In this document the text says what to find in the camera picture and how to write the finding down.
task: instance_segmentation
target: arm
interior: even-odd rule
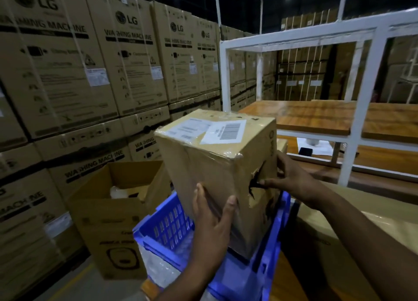
[[[194,193],[195,228],[189,263],[156,301],[200,300],[227,253],[237,198],[228,198],[218,221],[209,209],[205,189],[200,183]]]
[[[288,191],[307,206],[321,211],[382,300],[418,300],[418,255],[287,155],[279,153],[278,167],[283,171],[280,178],[260,183]]]

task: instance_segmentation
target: white metal shelf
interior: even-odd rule
[[[338,19],[333,23],[326,23],[305,28],[290,29],[268,34],[259,34],[234,40],[221,41],[219,45],[219,62],[221,72],[222,100],[224,111],[231,110],[228,50],[242,50],[258,52],[257,60],[257,100],[262,100],[263,57],[261,53],[276,50],[294,49],[308,46],[321,46],[345,42],[357,42],[357,59],[362,53],[363,42],[372,40],[369,55],[357,98],[356,109],[351,125],[351,134],[347,137],[323,134],[312,134],[299,131],[283,131],[278,133],[295,137],[316,138],[347,143],[344,160],[338,184],[346,186],[354,166],[354,159],[358,145],[376,146],[380,148],[418,151],[418,145],[402,144],[395,141],[380,141],[362,138],[362,129],[372,91],[376,82],[380,62],[388,38],[395,36],[409,36],[418,34],[418,9],[408,9],[393,13],[384,13],[368,17],[341,20],[345,0],[340,1]],[[217,12],[220,25],[220,9],[217,0]],[[353,66],[353,75],[357,73],[358,65]]]

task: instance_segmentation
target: hand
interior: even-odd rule
[[[277,167],[283,173],[278,174],[277,179],[261,180],[260,184],[284,190],[310,208],[319,209],[327,188],[280,151],[277,151]]]
[[[203,186],[198,183],[193,199],[195,228],[188,267],[197,269],[194,273],[202,274],[204,280],[209,283],[227,253],[237,198],[228,198],[222,218],[218,220],[208,206],[205,192]]]

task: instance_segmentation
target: blue plastic crate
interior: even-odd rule
[[[280,253],[278,234],[287,223],[289,211],[290,195],[283,192],[274,222],[251,260],[243,262],[233,252],[228,251],[221,267],[208,285],[207,292],[217,300],[223,301],[267,301]],[[133,229],[133,236],[140,246],[141,253],[141,248],[144,248],[151,252],[152,256],[160,257],[182,272],[189,259],[193,232],[193,221],[185,215],[177,193],[174,193],[160,204],[153,215],[145,217]],[[143,256],[143,259],[147,266],[149,258]],[[168,267],[160,267],[158,271],[170,272]]]

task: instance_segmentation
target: yellow floor line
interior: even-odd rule
[[[48,301],[56,300],[59,296],[61,296],[68,288],[70,288],[73,284],[83,278],[87,272],[94,268],[94,263],[90,263],[85,269],[83,269],[78,275],[72,278],[69,282],[66,283],[64,287],[59,289]]]

